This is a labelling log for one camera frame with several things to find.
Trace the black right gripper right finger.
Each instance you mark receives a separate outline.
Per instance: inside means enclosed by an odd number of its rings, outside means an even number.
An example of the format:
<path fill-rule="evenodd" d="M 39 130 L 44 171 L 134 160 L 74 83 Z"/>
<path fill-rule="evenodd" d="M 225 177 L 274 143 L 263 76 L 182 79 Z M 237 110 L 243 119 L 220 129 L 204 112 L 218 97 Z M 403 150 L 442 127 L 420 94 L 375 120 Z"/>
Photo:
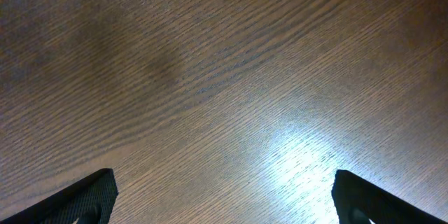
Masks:
<path fill-rule="evenodd" d="M 347 170 L 336 171 L 331 195 L 340 224 L 447 224 Z"/>

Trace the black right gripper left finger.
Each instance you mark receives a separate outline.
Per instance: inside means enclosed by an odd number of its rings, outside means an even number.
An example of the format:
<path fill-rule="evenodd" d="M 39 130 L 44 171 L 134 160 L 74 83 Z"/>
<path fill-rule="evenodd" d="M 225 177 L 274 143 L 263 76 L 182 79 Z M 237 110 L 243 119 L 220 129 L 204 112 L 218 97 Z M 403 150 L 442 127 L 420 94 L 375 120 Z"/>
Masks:
<path fill-rule="evenodd" d="M 111 168 L 100 169 L 1 224 L 108 224 L 118 196 Z"/>

